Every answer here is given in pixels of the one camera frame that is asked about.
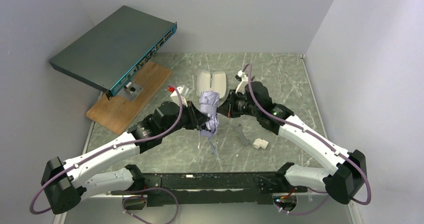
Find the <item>purple umbrella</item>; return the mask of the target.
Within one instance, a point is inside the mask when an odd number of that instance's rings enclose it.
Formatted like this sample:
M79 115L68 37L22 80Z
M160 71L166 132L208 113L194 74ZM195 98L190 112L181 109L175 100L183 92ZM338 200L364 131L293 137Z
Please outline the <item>purple umbrella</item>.
M220 94L212 90L203 91L199 98L200 112L206 114L209 118L205 123L205 129L199 131L199 136L208 138L213 155L217 154L217 147L212 143L212 137L218 132L220 125L217 113L219 102Z

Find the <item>cream umbrella case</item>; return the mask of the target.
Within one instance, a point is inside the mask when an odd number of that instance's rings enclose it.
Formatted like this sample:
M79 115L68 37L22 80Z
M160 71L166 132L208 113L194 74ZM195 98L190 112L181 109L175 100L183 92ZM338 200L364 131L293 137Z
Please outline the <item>cream umbrella case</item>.
M199 70L196 81L196 95L198 97L205 91L213 91L219 94L223 100L227 96L227 75L224 71L210 73L207 70Z

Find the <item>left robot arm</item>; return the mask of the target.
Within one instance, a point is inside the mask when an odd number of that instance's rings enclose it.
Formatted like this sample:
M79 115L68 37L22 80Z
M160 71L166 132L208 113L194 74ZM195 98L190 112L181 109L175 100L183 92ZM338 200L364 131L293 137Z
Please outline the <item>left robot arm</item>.
M191 101L182 105L166 101L112 141L74 158L50 159L41 179L48 210L58 215L98 194L140 190L145 187L145 178L136 165L112 172L102 170L158 146L164 137L180 129L210 131L210 121L216 116L213 105L202 103L196 108Z

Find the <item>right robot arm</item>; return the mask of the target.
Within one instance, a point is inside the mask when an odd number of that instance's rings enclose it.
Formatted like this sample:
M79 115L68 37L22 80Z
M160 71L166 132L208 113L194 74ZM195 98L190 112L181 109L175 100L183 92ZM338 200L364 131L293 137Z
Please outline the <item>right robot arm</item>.
M314 131L288 107L273 102L261 82L247 84L244 92L230 90L216 111L228 118L256 118L261 127L296 144L322 166L303 167L288 162L277 171L284 184L326 193L340 204L370 203L365 155L357 149L348 151Z

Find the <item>white pipe elbow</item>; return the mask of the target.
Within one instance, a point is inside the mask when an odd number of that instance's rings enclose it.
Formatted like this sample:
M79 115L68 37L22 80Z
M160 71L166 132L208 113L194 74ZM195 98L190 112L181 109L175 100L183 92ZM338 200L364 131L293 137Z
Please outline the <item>white pipe elbow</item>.
M255 139L255 141L253 142L252 146L256 149L266 149L267 146L269 145L269 142L265 139L261 139L261 138L257 138Z

